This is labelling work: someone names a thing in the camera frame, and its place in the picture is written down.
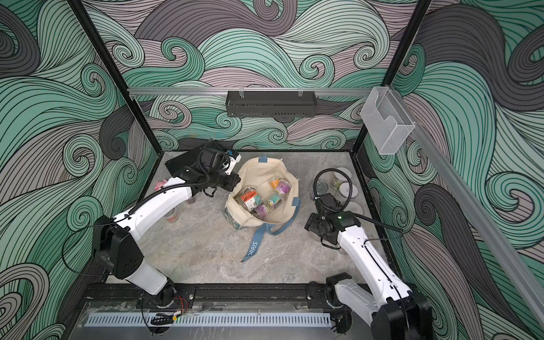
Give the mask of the beige canvas tote bag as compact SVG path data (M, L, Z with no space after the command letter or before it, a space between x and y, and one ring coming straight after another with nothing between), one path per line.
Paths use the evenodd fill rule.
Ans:
M241 181L228 196L223 213L235 230L255 232L242 262L258 252L264 235L277 236L295 221L301 206L299 181L282 159L266 156L246 161L237 171Z

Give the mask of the green label seed jar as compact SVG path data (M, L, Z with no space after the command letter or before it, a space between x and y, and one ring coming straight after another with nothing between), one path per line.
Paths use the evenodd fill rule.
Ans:
M339 190L340 185L347 183L348 179L352 179L351 171L346 167L338 167L337 171L333 172L331 187L335 190Z

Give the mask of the red label seed jar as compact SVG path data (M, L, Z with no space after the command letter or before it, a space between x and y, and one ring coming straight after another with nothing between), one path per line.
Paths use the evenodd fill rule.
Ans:
M164 215L164 219L168 223L175 223L179 219L179 210L177 207L171 209Z

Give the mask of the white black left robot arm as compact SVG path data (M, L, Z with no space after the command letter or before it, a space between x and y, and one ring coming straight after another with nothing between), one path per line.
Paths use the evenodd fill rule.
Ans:
M240 182L233 172L240 157L230 158L230 164L209 171L210 178L202 177L186 181L172 177L164 187L114 218L100 217L94 225L92 257L117 279L139 287L155 299L157 307L170 306L177 293L172 281L146 262L138 241L169 211L193 198L207 188L223 188L232 191Z

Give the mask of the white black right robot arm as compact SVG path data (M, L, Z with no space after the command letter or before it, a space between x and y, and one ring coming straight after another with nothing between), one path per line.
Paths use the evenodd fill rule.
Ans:
M389 267L352 212L312 213L305 229L339 246L355 263L369 290L347 273L326 279L325 294L332 307L348 307L371 329L374 339L433 339L432 304L412 290Z

